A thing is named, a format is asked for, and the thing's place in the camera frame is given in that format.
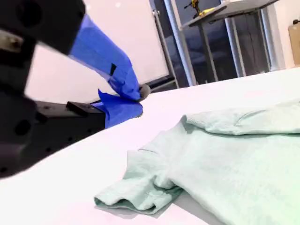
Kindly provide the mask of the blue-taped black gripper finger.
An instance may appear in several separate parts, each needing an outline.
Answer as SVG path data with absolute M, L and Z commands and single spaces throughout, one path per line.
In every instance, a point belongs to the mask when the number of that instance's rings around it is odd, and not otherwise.
M 94 70 L 122 98 L 142 101 L 150 94 L 140 85 L 129 57 L 91 20 L 82 0 L 21 0 L 16 15 L 33 38 Z
M 99 92 L 94 103 L 38 102 L 35 123 L 35 162 L 104 129 L 139 117 L 139 102 Z

